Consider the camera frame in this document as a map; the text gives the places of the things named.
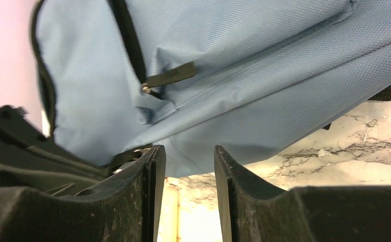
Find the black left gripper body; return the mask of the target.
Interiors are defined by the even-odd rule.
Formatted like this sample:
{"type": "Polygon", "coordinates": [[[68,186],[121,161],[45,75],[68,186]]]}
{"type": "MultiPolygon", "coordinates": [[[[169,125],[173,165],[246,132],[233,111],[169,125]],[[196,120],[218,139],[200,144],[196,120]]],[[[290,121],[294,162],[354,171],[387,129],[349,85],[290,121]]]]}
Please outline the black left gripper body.
{"type": "Polygon", "coordinates": [[[145,163],[137,156],[96,167],[73,156],[45,137],[20,108],[0,107],[0,196],[23,189],[53,197],[94,197],[106,193],[149,193],[145,163]],[[120,164],[127,168],[113,173],[120,164]]]}

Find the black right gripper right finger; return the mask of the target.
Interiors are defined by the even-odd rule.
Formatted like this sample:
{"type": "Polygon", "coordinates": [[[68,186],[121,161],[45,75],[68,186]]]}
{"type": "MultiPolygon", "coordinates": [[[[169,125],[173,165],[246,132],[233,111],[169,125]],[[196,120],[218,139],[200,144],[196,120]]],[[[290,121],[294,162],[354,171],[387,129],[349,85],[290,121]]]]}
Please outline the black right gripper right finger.
{"type": "Polygon", "coordinates": [[[217,145],[223,241],[391,241],[391,186],[284,190],[217,145]]]}

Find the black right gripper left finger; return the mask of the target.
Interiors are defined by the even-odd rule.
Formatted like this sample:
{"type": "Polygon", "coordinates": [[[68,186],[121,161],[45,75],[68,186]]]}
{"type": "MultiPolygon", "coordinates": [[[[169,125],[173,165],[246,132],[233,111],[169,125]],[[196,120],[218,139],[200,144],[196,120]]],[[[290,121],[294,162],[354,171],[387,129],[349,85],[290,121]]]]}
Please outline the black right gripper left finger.
{"type": "Polygon", "coordinates": [[[0,188],[0,241],[156,241],[166,152],[155,145],[76,196],[0,188]]]}

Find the blue student backpack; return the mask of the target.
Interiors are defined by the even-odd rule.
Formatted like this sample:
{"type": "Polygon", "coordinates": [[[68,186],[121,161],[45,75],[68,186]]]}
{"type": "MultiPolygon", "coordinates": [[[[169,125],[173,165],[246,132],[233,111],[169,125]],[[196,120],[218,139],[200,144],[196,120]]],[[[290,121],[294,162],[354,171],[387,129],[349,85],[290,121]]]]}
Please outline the blue student backpack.
{"type": "Polygon", "coordinates": [[[391,85],[391,1],[39,1],[31,40],[54,141],[97,166],[163,145],[266,160],[391,85]]]}

